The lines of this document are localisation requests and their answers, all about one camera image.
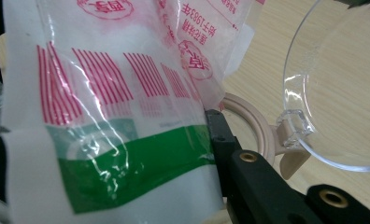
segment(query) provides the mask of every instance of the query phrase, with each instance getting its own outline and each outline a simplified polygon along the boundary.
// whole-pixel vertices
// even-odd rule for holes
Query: clear plastic lid
[[[307,125],[289,117],[303,147],[335,167],[370,171],[370,4],[317,1],[292,41],[283,90],[285,109],[305,116]]]

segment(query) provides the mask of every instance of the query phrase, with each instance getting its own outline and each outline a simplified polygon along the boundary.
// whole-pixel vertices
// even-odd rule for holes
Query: green printed stripe
[[[118,207],[192,169],[214,164],[206,125],[117,146],[87,161],[59,159],[74,212]]]

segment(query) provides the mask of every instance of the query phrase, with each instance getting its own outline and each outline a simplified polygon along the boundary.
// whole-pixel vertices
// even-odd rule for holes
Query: brass insert
[[[345,197],[332,190],[323,189],[322,191],[320,191],[320,197],[323,201],[333,207],[346,208],[347,206],[349,206],[349,202]]]
[[[246,162],[255,162],[258,158],[249,152],[243,152],[240,154],[240,159]]]

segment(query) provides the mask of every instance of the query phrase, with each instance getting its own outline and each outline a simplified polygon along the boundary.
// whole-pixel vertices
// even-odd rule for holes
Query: plastic bag
[[[200,223],[221,209],[204,108],[251,1],[5,1],[2,125],[19,223]]]

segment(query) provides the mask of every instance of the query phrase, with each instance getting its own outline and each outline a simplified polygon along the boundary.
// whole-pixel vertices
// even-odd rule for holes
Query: black bracket
[[[292,189],[257,152],[243,150],[221,112],[206,112],[222,196],[234,224],[370,223],[370,210],[342,189]]]

